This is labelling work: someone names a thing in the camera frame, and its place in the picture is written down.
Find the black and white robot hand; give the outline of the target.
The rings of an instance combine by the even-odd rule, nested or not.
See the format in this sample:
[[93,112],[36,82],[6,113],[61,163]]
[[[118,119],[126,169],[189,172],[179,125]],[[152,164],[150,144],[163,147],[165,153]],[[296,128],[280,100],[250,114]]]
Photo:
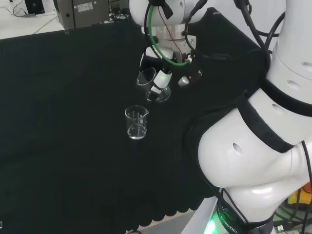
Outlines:
[[171,95],[169,83],[174,77],[178,78],[180,87],[198,82],[202,78],[202,70],[191,56],[188,56],[191,63],[174,66],[159,59],[158,55],[155,48],[147,47],[140,61],[136,85],[145,94],[147,101],[166,101]]

